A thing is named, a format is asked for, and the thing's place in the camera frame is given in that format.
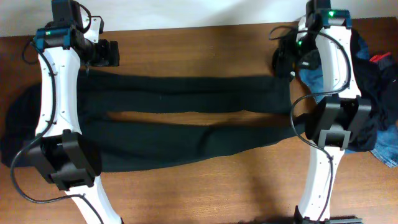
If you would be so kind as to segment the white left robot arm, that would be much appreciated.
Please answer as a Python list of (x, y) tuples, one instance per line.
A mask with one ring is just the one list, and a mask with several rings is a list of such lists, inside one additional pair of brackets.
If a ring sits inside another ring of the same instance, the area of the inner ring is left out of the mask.
[(52, 1), (53, 20), (31, 42), (42, 74), (35, 138), (13, 158), (25, 155), (41, 176), (77, 205), (87, 223), (122, 223), (101, 183), (98, 148), (83, 138), (78, 121), (81, 66), (117, 67), (116, 41), (100, 39), (104, 21), (77, 1)]

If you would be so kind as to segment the dark green trousers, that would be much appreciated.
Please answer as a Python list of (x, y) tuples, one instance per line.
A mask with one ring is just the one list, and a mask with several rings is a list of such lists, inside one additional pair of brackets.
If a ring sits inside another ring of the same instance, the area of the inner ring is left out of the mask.
[[(140, 77), (93, 70), (79, 73), (78, 121), (96, 146), (105, 172), (179, 166), (269, 146), (303, 132), (289, 125), (289, 81), (234, 78)], [(270, 114), (257, 125), (188, 125), (123, 121), (111, 113)]]

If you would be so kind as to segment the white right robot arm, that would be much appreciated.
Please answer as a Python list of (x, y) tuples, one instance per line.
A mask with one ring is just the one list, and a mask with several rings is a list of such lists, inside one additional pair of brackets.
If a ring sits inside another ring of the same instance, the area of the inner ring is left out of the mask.
[(348, 10), (333, 9), (330, 1), (309, 0), (295, 27), (276, 39), (272, 67), (280, 77), (293, 79), (295, 71), (321, 67), (322, 100), (311, 113), (290, 117), (295, 128), (304, 123), (301, 140), (310, 147), (305, 190), (295, 208), (294, 223), (361, 223), (360, 218), (330, 217), (330, 199), (336, 172), (349, 144), (368, 120), (371, 102), (362, 98), (350, 52), (352, 21)]

